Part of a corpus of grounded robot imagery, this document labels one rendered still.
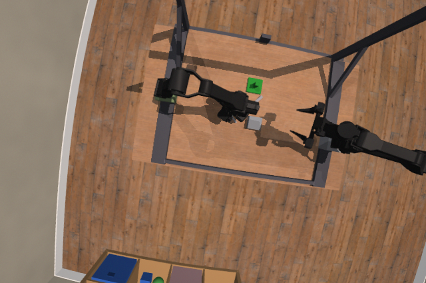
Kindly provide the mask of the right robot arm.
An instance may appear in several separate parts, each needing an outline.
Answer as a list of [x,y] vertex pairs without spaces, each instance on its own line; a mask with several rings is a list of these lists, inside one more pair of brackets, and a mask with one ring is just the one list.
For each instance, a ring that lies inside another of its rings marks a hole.
[[[197,79],[200,80],[200,87],[197,93],[186,95],[190,74],[194,75]],[[260,108],[259,102],[248,100],[249,96],[244,92],[230,92],[222,87],[219,87],[218,85],[215,85],[213,81],[209,79],[203,79],[194,70],[185,69],[182,67],[173,68],[169,79],[157,79],[156,82],[154,96],[160,96],[163,99],[171,99],[173,95],[188,99],[200,95],[223,102],[224,105],[222,106],[222,109],[219,111],[217,116],[225,122],[230,122],[232,120],[232,111],[237,113],[241,112],[242,114],[249,113],[256,115]],[[231,111],[228,110],[228,108]]]

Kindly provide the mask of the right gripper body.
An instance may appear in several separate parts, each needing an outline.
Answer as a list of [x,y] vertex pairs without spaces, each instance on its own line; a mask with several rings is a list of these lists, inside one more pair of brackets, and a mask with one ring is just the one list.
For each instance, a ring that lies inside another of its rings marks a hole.
[[[216,100],[217,102],[221,102],[221,101],[218,101],[218,100]],[[222,104],[224,104],[223,102],[221,102]],[[234,112],[235,114],[237,114],[238,116],[236,117],[236,119],[238,119],[240,122],[243,122],[244,120],[245,120],[245,118],[249,115],[249,113],[245,113],[245,114],[242,114],[242,113],[237,113],[237,112],[235,112],[235,111],[232,111],[232,112]]]

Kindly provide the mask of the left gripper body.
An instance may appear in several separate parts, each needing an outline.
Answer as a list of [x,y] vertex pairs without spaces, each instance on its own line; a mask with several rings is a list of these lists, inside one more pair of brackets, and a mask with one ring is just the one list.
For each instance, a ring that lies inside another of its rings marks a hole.
[[[320,117],[320,115],[322,115],[323,114],[323,110],[324,110],[324,108],[325,108],[325,104],[324,103],[321,103],[321,102],[318,102],[318,105],[316,105],[316,109],[315,109],[315,113],[316,113],[316,116],[318,116],[318,117]],[[330,133],[328,134],[328,135],[325,135],[326,137],[329,137],[329,138],[332,138],[332,136],[333,136],[333,132],[334,132],[334,130],[335,130],[335,124],[333,124],[332,123],[332,126],[328,126],[328,129],[327,129],[328,131],[330,131]],[[315,132],[316,131],[314,131],[314,129],[313,129],[313,126],[312,126],[312,129],[311,129],[311,132],[310,132],[310,135],[309,135],[309,138],[306,138],[306,140],[305,140],[305,146],[304,147],[306,147],[306,148],[309,148],[309,149],[311,149],[312,148],[312,146],[313,146],[313,143],[314,143],[314,135],[315,135]]]

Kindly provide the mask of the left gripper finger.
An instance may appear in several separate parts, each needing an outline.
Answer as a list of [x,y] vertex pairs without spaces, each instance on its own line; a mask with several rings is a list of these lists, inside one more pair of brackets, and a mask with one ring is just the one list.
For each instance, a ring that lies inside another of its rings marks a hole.
[[300,133],[297,133],[295,131],[290,131],[290,132],[294,133],[296,136],[299,136],[299,138],[301,138],[303,140],[303,144],[305,143],[306,136],[301,135]]
[[312,108],[308,108],[308,109],[296,109],[299,112],[303,112],[303,113],[310,113],[310,114],[314,114],[314,111],[316,109],[316,105]]

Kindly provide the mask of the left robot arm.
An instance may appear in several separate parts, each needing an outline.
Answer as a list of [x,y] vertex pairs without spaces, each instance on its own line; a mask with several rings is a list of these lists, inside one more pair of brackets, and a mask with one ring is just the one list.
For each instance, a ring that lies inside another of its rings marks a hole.
[[[328,126],[332,126],[332,123],[325,117],[316,117],[313,125],[313,129],[316,130],[315,135],[319,137],[328,135],[330,133],[327,130]],[[354,125],[350,121],[344,121],[339,125],[335,125],[330,147],[339,149],[343,154],[364,152],[401,163],[407,170],[409,169],[409,171],[415,174],[423,176],[426,173],[426,151],[417,149],[409,150],[383,141],[376,134],[359,125]]]

